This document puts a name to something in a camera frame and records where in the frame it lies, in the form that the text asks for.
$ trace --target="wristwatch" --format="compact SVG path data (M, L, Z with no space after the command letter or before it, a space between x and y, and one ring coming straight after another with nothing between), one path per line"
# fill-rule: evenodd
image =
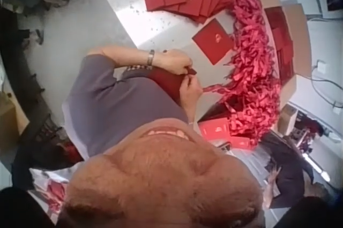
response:
M152 69L152 61L154 60L155 57L155 50L150 50L149 52L149 56L148 56L148 62L147 62L147 66L149 70Z

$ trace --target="teeth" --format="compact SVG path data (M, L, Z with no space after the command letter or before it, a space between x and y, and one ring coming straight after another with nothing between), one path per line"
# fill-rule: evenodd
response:
M188 136L185 135L185 133L181 130L177 130L176 132L172 132L172 131L150 131L148 133L148 135L154 135L154 134L170 134L170 135L175 135L175 136L178 136L180 138L184 138L186 140L189 140Z
M177 131L176 131L176 135L179 136L179 137L181 137L181 138L185 138L185 136L186 136L186 135L184 134L184 132L182 132L181 130L177 130Z

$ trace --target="mouth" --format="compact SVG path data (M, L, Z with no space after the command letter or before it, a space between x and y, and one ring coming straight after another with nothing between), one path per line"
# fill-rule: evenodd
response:
M144 133L143 137L153 136L153 135L157 135L157 134L172 135L172 136L176 136L176 137L179 137L179 138L186 139L186 140L190 141L189 136L187 136L185 134L185 132L183 132L180 129L173 128L173 127L158 127L158 128L154 128L154 129L151 129L151 130L147 131L146 133Z

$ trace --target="wrist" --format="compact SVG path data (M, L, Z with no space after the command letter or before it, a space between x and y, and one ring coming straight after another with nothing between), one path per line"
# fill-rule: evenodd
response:
M155 67L162 68L162 66L163 66L163 53L155 52L155 56L152 60L152 65Z
M194 123L196 109L195 108L183 108L183 110L187 115L188 123Z

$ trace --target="floor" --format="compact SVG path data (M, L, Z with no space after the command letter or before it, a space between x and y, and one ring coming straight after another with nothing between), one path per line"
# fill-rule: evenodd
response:
M42 18L22 18L19 25L44 29L44 44L32 45L27 61L46 89L43 97L54 120L61 125L62 103L87 52L110 43L133 47L106 0L70 0L67 7L51 9Z

